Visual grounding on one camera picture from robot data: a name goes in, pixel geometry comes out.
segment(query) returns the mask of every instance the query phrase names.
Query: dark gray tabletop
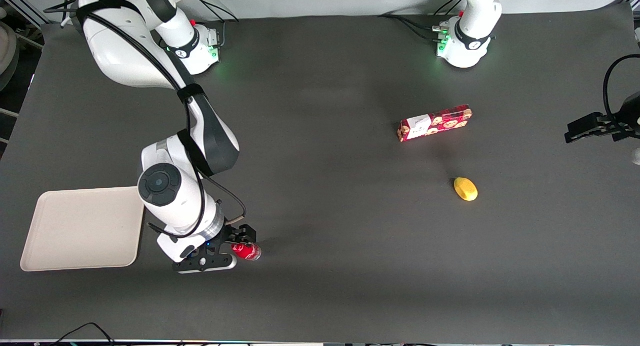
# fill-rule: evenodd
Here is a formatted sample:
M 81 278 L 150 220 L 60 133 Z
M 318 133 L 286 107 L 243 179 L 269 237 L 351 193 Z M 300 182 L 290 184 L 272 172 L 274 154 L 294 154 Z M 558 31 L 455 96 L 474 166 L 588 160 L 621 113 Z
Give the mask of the dark gray tabletop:
M 640 343 L 640 143 L 563 138 L 602 110 L 608 65 L 638 52 L 628 6 L 503 16 L 470 70 L 393 20 L 228 24 L 197 80 L 240 142 L 217 179 L 263 257 L 195 275 L 148 229 L 126 268 L 20 269 L 40 194 L 134 185 L 141 149 L 184 124 L 171 91 L 115 84 L 82 36 L 45 33 L 0 162 L 0 338 L 96 321 L 116 338 Z M 615 109 L 639 77 L 637 61 L 615 71 Z M 398 120 L 464 103 L 466 127 L 396 139 Z

